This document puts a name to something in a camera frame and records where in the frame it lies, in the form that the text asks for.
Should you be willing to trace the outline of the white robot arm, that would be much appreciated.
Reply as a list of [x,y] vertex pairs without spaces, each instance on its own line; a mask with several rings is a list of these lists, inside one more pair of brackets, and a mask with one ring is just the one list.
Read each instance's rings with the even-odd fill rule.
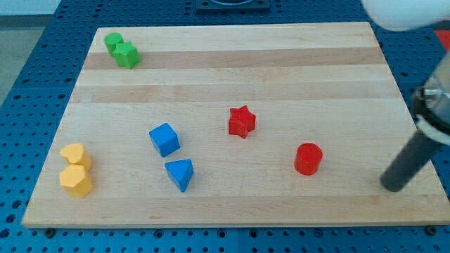
[[[449,18],[449,0],[362,0],[380,27],[402,32]],[[428,138],[449,144],[449,54],[446,54],[413,99],[418,129]]]

